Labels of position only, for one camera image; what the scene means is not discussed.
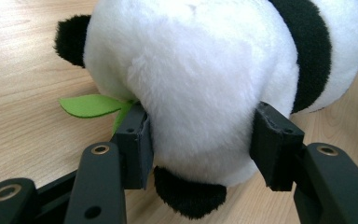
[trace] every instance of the panda plush toy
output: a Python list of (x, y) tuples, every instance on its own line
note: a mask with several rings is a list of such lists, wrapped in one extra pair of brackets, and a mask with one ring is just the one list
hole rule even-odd
[(56, 50), (151, 120), (158, 195), (200, 218), (256, 171), (259, 102), (284, 116), (335, 102), (358, 71), (358, 0), (100, 0)]

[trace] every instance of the plush bamboo leaf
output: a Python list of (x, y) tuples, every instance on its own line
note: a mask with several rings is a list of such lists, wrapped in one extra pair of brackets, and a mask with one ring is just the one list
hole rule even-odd
[(126, 105), (116, 99), (97, 94), (60, 99), (60, 104), (68, 114), (83, 119), (111, 114)]

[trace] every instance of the wood grain surface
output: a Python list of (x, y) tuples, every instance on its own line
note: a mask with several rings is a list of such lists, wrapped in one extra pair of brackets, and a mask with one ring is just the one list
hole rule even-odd
[[(115, 115), (76, 119), (62, 97), (97, 93), (88, 72), (58, 57), (58, 21), (90, 14), (96, 0), (0, 0), (0, 181), (32, 178), (37, 187), (76, 169), (87, 146), (110, 138)], [(305, 143), (344, 149), (358, 165), (358, 76), (333, 105), (292, 120)], [(201, 220), (175, 214), (147, 190), (126, 190), (129, 223), (299, 223), (293, 192), (271, 192), (256, 174), (228, 190), (227, 202)]]

